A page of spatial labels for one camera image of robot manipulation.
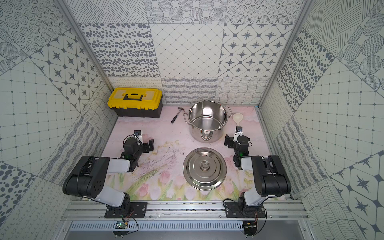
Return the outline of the cream spoon with grey handle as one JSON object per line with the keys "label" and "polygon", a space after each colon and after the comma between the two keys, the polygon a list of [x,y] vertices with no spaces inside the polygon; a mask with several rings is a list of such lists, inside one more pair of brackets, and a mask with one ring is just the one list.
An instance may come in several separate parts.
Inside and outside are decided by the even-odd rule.
{"label": "cream spoon with grey handle", "polygon": [[233,114],[232,116],[232,119],[234,120],[234,122],[236,123],[236,126],[237,127],[240,127],[241,126],[241,121],[243,120],[244,116],[243,114],[241,113],[235,113]]}

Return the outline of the stainless steel pot lid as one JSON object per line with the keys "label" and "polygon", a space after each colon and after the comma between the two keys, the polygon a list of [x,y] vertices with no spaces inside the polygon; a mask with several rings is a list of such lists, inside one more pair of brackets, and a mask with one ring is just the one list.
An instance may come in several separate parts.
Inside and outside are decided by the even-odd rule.
{"label": "stainless steel pot lid", "polygon": [[227,164],[222,155],[211,148],[191,151],[183,163],[186,181],[200,191],[218,188],[227,176]]}

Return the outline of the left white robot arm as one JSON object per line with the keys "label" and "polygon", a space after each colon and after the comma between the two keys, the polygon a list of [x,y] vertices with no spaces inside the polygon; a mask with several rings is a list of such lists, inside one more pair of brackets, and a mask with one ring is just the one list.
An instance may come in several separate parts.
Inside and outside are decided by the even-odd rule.
{"label": "left white robot arm", "polygon": [[108,174],[131,173],[139,166],[143,153],[154,150],[154,140],[144,143],[138,136],[128,136],[120,158],[83,156],[63,184],[65,195],[87,198],[105,204],[108,210],[128,215],[132,210],[130,196],[105,184]]}

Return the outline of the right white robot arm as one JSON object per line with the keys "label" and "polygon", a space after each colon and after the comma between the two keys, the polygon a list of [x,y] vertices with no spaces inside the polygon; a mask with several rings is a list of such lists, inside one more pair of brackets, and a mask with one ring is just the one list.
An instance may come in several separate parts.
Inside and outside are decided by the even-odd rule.
{"label": "right white robot arm", "polygon": [[254,188],[239,197],[240,212],[255,212],[270,196],[278,198],[291,193],[292,186],[279,156],[251,156],[250,139],[244,135],[226,135],[224,145],[234,150],[235,167],[254,176]]}

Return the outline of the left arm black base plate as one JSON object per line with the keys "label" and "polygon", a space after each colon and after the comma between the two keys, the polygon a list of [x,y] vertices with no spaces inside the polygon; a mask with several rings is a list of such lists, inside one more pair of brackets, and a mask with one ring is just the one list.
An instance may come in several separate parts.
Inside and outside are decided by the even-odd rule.
{"label": "left arm black base plate", "polygon": [[147,202],[123,203],[120,207],[107,206],[106,219],[125,219],[128,217],[143,219],[147,211]]}

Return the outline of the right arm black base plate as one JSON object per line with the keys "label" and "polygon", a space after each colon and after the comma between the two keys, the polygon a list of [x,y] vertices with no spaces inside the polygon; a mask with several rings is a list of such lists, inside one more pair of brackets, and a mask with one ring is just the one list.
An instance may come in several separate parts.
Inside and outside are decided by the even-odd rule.
{"label": "right arm black base plate", "polygon": [[224,201],[223,206],[227,218],[265,218],[265,208],[263,206],[247,206],[234,201]]}

